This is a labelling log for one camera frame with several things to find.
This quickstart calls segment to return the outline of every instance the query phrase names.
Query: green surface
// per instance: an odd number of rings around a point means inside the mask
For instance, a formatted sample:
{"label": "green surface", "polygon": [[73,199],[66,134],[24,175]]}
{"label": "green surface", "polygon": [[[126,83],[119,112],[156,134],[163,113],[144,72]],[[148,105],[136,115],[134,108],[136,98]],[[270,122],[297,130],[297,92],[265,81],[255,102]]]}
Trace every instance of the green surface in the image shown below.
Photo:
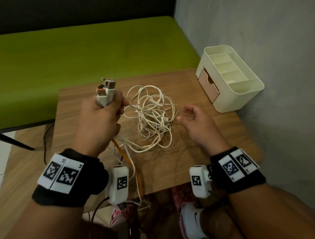
{"label": "green surface", "polygon": [[62,87],[197,67],[171,17],[0,35],[0,129],[54,119]]}

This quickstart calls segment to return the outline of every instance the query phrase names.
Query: wristband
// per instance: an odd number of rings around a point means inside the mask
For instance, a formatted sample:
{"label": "wristband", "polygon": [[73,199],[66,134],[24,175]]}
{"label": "wristband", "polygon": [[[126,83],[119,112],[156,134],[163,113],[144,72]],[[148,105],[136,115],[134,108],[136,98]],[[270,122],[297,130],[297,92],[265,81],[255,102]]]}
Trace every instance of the wristband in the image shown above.
{"label": "wristband", "polygon": [[210,160],[207,169],[212,180],[218,189],[225,189],[228,194],[266,182],[259,166],[237,147],[214,155]]}
{"label": "wristband", "polygon": [[83,207],[104,190],[109,175],[98,158],[65,149],[54,154],[38,179],[32,199],[44,206]]}

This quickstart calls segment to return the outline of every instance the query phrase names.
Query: black wall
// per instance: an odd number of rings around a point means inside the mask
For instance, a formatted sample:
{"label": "black wall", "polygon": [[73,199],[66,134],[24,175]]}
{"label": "black wall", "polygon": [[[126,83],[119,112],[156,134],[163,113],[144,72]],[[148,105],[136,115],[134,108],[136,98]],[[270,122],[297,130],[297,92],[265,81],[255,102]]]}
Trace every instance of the black wall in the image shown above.
{"label": "black wall", "polygon": [[0,0],[0,34],[173,16],[175,0]]}

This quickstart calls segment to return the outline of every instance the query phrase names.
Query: orange cable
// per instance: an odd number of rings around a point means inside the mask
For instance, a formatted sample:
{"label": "orange cable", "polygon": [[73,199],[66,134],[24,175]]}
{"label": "orange cable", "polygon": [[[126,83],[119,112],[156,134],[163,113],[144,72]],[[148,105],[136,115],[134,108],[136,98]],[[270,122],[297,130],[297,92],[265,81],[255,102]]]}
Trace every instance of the orange cable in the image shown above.
{"label": "orange cable", "polygon": [[[115,139],[112,140],[114,145],[116,146],[116,148],[118,149],[118,151],[120,152],[120,154],[127,160],[127,162],[129,163],[129,165],[133,168],[132,166],[132,163],[130,161],[130,159],[123,153],[123,150],[120,148],[120,146],[118,145],[118,143],[116,142]],[[135,172],[135,175],[136,175],[136,178],[138,180],[138,184],[139,184],[139,190],[140,190],[140,195],[141,195],[141,198],[143,199],[143,187],[142,187],[142,182],[141,182],[141,179],[137,173],[137,171]]]}

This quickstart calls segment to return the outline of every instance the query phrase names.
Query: black wristband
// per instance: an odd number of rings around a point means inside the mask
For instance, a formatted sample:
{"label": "black wristband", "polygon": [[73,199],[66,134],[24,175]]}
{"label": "black wristband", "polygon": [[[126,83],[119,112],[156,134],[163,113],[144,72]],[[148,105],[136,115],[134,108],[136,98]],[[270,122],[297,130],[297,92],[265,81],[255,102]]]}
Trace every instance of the black wristband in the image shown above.
{"label": "black wristband", "polygon": [[40,205],[61,207],[83,207],[91,194],[104,190],[109,175],[98,158],[80,154],[73,149],[65,149],[60,155],[84,163],[69,194],[46,189],[38,185],[32,198]]}
{"label": "black wristband", "polygon": [[232,149],[210,157],[211,164],[207,165],[208,171],[217,189],[225,189],[228,194],[236,193],[255,185],[264,184],[266,182],[266,178],[259,170],[255,170],[247,174],[245,177],[239,179],[236,182],[233,182],[230,179],[226,171],[220,165],[219,160],[223,159],[237,149],[237,147],[233,147]]}

